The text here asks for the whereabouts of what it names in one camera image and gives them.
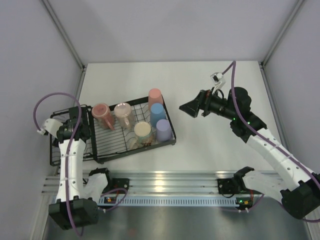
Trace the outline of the pink ghost pattern mug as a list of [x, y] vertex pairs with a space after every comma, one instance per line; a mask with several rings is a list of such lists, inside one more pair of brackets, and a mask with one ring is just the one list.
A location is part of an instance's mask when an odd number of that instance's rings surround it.
[[115, 118], [105, 103], [96, 104], [91, 110], [92, 116], [98, 121], [100, 126], [105, 129], [115, 130]]

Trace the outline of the blue plastic tumbler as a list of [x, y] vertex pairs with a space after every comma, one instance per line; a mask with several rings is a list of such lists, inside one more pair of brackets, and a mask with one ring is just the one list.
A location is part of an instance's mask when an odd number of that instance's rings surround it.
[[159, 120], [166, 119], [166, 112], [164, 106], [160, 103], [154, 103], [150, 108], [150, 124], [156, 127]]

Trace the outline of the purple plastic tumbler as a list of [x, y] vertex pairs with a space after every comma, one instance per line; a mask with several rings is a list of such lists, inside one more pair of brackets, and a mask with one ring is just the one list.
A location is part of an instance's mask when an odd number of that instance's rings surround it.
[[170, 122], [167, 119], [161, 119], [156, 124], [156, 140], [158, 142], [170, 141], [173, 137]]

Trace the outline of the salmon pink plastic tumbler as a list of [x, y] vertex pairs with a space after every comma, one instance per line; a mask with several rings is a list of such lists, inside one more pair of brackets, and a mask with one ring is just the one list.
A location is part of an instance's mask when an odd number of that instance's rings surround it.
[[164, 104], [162, 92], [158, 88], [152, 88], [148, 92], [148, 107], [151, 108], [151, 106], [156, 103]]

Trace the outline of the pale pink iridescent mug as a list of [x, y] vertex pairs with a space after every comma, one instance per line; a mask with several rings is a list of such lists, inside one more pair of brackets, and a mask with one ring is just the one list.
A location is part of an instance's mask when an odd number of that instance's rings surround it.
[[119, 103], [114, 107], [113, 112], [122, 128], [128, 130], [133, 128], [135, 124], [135, 116], [130, 104], [127, 102]]

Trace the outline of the cream seashell mug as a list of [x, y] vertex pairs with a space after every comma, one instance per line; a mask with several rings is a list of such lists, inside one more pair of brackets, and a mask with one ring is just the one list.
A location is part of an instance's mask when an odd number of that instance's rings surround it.
[[130, 150], [149, 147], [155, 142], [155, 135], [152, 131], [152, 127], [146, 121], [138, 122], [134, 126], [134, 134], [135, 137], [130, 141]]

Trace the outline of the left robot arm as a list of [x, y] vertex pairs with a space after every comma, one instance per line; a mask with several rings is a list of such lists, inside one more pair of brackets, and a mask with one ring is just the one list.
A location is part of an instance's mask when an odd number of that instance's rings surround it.
[[94, 120], [90, 106], [71, 107], [68, 114], [54, 135], [61, 169], [56, 200], [48, 208], [49, 216], [62, 230], [95, 225], [101, 194], [114, 188], [107, 168], [92, 170], [87, 184], [83, 184], [83, 158], [87, 142], [92, 140]]

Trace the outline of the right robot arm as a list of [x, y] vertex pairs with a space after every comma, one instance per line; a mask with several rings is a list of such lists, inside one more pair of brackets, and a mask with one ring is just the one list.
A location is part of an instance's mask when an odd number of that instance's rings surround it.
[[230, 179], [232, 193], [257, 191], [277, 202], [295, 219], [303, 219], [320, 206], [320, 176], [296, 160], [271, 134], [267, 125], [251, 112], [252, 99], [246, 89], [236, 87], [228, 97], [218, 91], [201, 90], [179, 109], [196, 118], [216, 114], [230, 120], [232, 132], [256, 150], [278, 173], [275, 180], [252, 167], [244, 167]]

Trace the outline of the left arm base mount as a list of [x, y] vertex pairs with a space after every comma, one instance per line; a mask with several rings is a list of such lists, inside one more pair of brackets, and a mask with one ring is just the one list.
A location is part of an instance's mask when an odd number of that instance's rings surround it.
[[129, 185], [130, 185], [130, 179], [129, 178], [123, 178], [123, 177], [114, 177], [110, 171], [108, 170], [108, 168], [96, 168], [94, 170], [92, 170], [88, 176], [94, 176], [97, 174], [104, 174], [106, 176], [107, 179], [107, 185], [104, 186], [102, 193], [106, 193], [110, 190], [114, 190], [116, 188], [124, 188], [126, 190], [129, 189]]

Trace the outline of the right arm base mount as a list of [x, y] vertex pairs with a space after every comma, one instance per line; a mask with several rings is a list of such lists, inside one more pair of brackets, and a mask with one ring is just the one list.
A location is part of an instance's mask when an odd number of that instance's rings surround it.
[[243, 177], [255, 169], [246, 166], [233, 174], [231, 178], [218, 178], [217, 187], [220, 195], [230, 195], [226, 198], [231, 198], [237, 194], [249, 194], [250, 189], [245, 186]]

